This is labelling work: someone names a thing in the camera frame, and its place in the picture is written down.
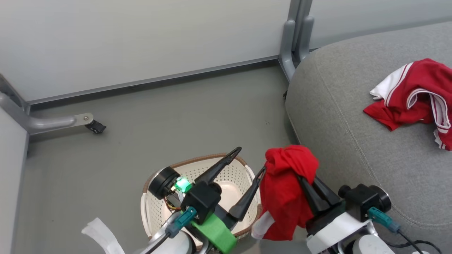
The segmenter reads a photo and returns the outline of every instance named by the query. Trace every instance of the green led light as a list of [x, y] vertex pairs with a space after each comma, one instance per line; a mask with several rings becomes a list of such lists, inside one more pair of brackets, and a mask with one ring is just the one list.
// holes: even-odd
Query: green led light
[[176, 184], [174, 185], [178, 191], [186, 193], [192, 188], [192, 184], [184, 177], [177, 178]]

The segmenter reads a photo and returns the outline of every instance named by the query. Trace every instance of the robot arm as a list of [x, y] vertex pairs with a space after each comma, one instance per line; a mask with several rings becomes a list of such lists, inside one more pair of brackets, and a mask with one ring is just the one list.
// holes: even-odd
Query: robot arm
[[[218, 204], [221, 188], [213, 180], [240, 150], [241, 147], [235, 148], [194, 183], [171, 167], [154, 175], [149, 191], [158, 199], [166, 198], [180, 207], [181, 212], [175, 212], [165, 222], [141, 254], [205, 254], [212, 248], [228, 254], [234, 248], [236, 239], [231, 230], [244, 219], [266, 171], [265, 167], [259, 171], [250, 188], [229, 211], [222, 208]], [[302, 176], [298, 180], [314, 214], [306, 223], [307, 246], [313, 254], [394, 254], [373, 226], [373, 221], [377, 221], [393, 232], [400, 228], [385, 215], [391, 209], [385, 191], [374, 185], [359, 184], [356, 188], [344, 185], [338, 196], [317, 177], [312, 185]], [[200, 250], [196, 250], [190, 235], [179, 233], [182, 227], [202, 242]], [[343, 243], [350, 239], [354, 241], [344, 247]]]

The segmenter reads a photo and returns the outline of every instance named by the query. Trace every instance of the gray sofa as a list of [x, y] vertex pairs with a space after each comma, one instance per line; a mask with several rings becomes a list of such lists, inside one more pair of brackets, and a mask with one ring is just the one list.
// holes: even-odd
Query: gray sofa
[[[393, 202], [389, 214], [408, 237], [452, 253], [452, 152], [438, 148], [434, 125], [390, 132], [363, 112], [374, 102], [372, 88], [404, 64], [424, 58], [452, 67], [452, 22], [322, 47], [298, 66], [286, 109], [300, 143], [319, 159], [318, 176], [327, 185], [334, 191], [343, 184], [382, 187]], [[393, 243], [406, 242], [386, 229], [378, 232]]]

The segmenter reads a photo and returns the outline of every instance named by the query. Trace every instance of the basket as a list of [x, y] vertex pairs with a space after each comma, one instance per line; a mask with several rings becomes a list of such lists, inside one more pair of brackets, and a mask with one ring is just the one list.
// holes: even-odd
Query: basket
[[[180, 163], [171, 165], [181, 176], [186, 177], [190, 182], [193, 182], [202, 172], [214, 165], [225, 154], [214, 154], [203, 157], [197, 157], [191, 160], [186, 160]], [[228, 211], [251, 186], [254, 179], [254, 173], [246, 162], [236, 157], [228, 166], [226, 166], [215, 179], [215, 182], [221, 186], [221, 201], [220, 205]], [[149, 239], [155, 234], [163, 223], [171, 215], [171, 211], [166, 207], [164, 200], [158, 200], [149, 191], [149, 184], [151, 177], [146, 181], [143, 194], [141, 196], [141, 219], [143, 221], [144, 230]], [[260, 205], [259, 191], [256, 193], [250, 208], [248, 209], [243, 221], [238, 222], [232, 230], [232, 233], [238, 240], [244, 238], [250, 233], [251, 226], [259, 218], [262, 211]], [[202, 243], [196, 238], [193, 238], [197, 249], [199, 250]]]

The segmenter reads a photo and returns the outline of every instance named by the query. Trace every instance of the red cloth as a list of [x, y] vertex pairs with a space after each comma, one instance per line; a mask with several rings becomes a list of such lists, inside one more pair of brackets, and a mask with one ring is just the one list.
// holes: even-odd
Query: red cloth
[[364, 112], [393, 131], [403, 124], [435, 122], [435, 141], [452, 150], [452, 69], [431, 59], [407, 64], [371, 91], [374, 99]]
[[312, 184], [319, 162], [304, 146], [272, 148], [265, 158], [267, 173], [260, 184], [262, 214], [269, 211], [275, 223], [264, 239], [292, 240], [295, 227], [305, 227], [313, 217], [296, 174]]

